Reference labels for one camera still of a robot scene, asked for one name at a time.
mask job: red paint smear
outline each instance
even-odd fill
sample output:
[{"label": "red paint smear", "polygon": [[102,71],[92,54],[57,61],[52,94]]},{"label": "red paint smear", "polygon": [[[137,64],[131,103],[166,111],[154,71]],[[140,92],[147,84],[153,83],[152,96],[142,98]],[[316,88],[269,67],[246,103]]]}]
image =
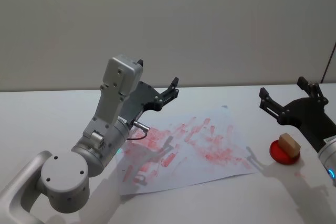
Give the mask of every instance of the red paint smear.
[{"label": "red paint smear", "polygon": [[202,150],[202,152],[204,152],[205,158],[213,164],[223,165],[233,160],[233,151],[231,149],[217,150],[214,152]]},{"label": "red paint smear", "polygon": [[206,118],[206,119],[204,120],[204,122],[203,122],[203,126],[204,126],[204,125],[208,125],[210,121],[211,121],[210,118]]},{"label": "red paint smear", "polygon": [[192,146],[196,146],[196,141],[191,140],[191,141],[188,142],[188,144],[190,144]]},{"label": "red paint smear", "polygon": [[190,133],[188,134],[188,136],[184,139],[184,141],[185,141],[186,143],[189,142],[190,139],[193,137],[193,135],[194,135],[195,133],[200,132],[200,130],[202,129],[202,127],[203,127],[204,125],[208,125],[209,122],[210,122],[210,118],[206,118],[206,119],[204,120],[204,122],[203,122],[202,125],[194,126],[194,127],[191,129],[191,131],[190,131]]},{"label": "red paint smear", "polygon": [[179,127],[177,127],[177,129],[176,129],[176,131],[174,133],[178,133],[178,132],[180,132],[180,131],[182,131],[184,129],[185,129],[185,124],[181,124]]},{"label": "red paint smear", "polygon": [[246,169],[251,169],[251,166],[248,164],[246,160],[243,160],[241,163],[244,165]]},{"label": "red paint smear", "polygon": [[[169,130],[160,131],[159,129],[152,127],[148,131],[147,137],[141,140],[137,140],[137,144],[141,144],[152,151],[158,151],[161,149],[161,145],[163,145],[161,141],[165,141],[170,135],[171,131]],[[132,138],[139,138],[141,136],[143,136],[143,132],[140,131],[139,133],[137,131],[135,135],[132,136]]]},{"label": "red paint smear", "polygon": [[151,163],[147,162],[143,166],[141,166],[139,171],[146,173],[146,172],[148,172],[150,166],[151,166]]},{"label": "red paint smear", "polygon": [[186,131],[185,129],[181,129],[181,130],[177,133],[176,138],[177,138],[177,139],[182,138],[186,132],[187,132],[187,131]]},{"label": "red paint smear", "polygon": [[124,179],[122,180],[123,182],[126,182],[126,180],[129,178],[129,176],[131,175],[133,171],[133,166],[132,165],[129,165],[128,168],[127,168],[127,171],[125,173],[125,176],[124,176]]},{"label": "red paint smear", "polygon": [[294,175],[295,175],[296,177],[306,178],[305,175],[303,175],[303,174],[300,173],[300,172],[295,172]]},{"label": "red paint smear", "polygon": [[205,137],[205,141],[210,142],[218,147],[220,147],[222,145],[222,139],[224,137],[222,135],[217,135],[215,137]]},{"label": "red paint smear", "polygon": [[211,135],[215,133],[215,126],[213,125],[210,126],[210,132],[211,132]]},{"label": "red paint smear", "polygon": [[161,165],[163,167],[168,167],[170,165],[170,163],[173,161],[173,159],[175,158],[176,154],[175,153],[171,153],[169,154],[169,156],[166,159],[163,159],[161,161]]},{"label": "red paint smear", "polygon": [[153,170],[151,171],[151,173],[149,173],[149,175],[146,177],[147,182],[149,180],[152,180],[153,178],[157,177],[158,171],[157,170]]},{"label": "red paint smear", "polygon": [[132,160],[140,160],[147,155],[147,151],[141,148],[138,148],[139,144],[132,143],[127,141],[123,147],[124,155],[131,158]]}]

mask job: cable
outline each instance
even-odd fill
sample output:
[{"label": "cable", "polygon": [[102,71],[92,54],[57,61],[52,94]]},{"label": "cable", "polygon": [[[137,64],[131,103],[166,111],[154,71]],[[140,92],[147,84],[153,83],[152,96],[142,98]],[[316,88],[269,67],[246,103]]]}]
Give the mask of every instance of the cable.
[{"label": "cable", "polygon": [[326,75],[326,73],[327,73],[327,70],[328,70],[328,68],[329,68],[329,65],[330,65],[330,62],[331,62],[331,58],[332,58],[332,56],[334,55],[335,48],[336,48],[336,42],[335,42],[334,48],[332,49],[332,52],[331,52],[331,55],[330,55],[330,58],[329,58],[329,61],[328,61],[327,67],[325,68],[325,71],[324,71],[324,74],[323,74],[323,77],[322,77],[321,83],[323,83],[323,81],[324,81],[325,75]]},{"label": "cable", "polygon": [[128,138],[127,140],[142,140],[144,139],[145,137],[147,137],[147,132],[145,132],[145,136],[142,136],[140,138]]}]

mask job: white wall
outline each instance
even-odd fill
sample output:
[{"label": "white wall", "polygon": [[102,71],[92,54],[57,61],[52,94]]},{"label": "white wall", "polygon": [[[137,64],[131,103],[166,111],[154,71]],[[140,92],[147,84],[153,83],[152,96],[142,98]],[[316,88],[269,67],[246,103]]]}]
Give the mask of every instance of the white wall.
[{"label": "white wall", "polygon": [[0,90],[97,88],[110,57],[165,86],[319,81],[335,0],[0,0]]}]

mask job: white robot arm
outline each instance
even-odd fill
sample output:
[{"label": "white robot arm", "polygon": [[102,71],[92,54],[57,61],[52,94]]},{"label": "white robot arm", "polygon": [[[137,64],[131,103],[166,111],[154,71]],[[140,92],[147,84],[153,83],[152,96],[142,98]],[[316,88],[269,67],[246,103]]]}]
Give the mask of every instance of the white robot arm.
[{"label": "white robot arm", "polygon": [[137,120],[146,110],[159,111],[178,95],[178,78],[158,93],[139,81],[143,61],[123,55],[109,60],[97,110],[82,138],[71,151],[39,153],[0,193],[0,223],[43,223],[29,211],[42,193],[51,206],[63,213],[75,212],[89,199],[89,177],[99,175],[128,139],[133,126],[148,127]]}]

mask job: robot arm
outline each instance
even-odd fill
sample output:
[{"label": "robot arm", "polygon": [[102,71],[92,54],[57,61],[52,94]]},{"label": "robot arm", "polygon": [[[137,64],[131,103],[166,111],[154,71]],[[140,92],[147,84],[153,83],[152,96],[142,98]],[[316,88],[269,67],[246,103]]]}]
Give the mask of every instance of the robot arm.
[{"label": "robot arm", "polygon": [[300,130],[318,153],[319,160],[336,186],[336,125],[324,112],[328,99],[323,96],[318,84],[308,83],[304,77],[299,78],[297,85],[309,97],[281,106],[272,100],[265,88],[261,88],[260,108],[279,124],[292,125]]},{"label": "robot arm", "polygon": [[38,154],[0,193],[0,223],[40,224],[29,211],[40,193],[54,209],[75,212],[89,199],[89,177],[99,175],[117,150],[129,139],[133,126],[146,135],[149,128],[139,117],[147,110],[160,111],[178,95],[178,78],[158,93],[139,81],[143,61],[125,56],[110,59],[96,112],[71,152]]}]

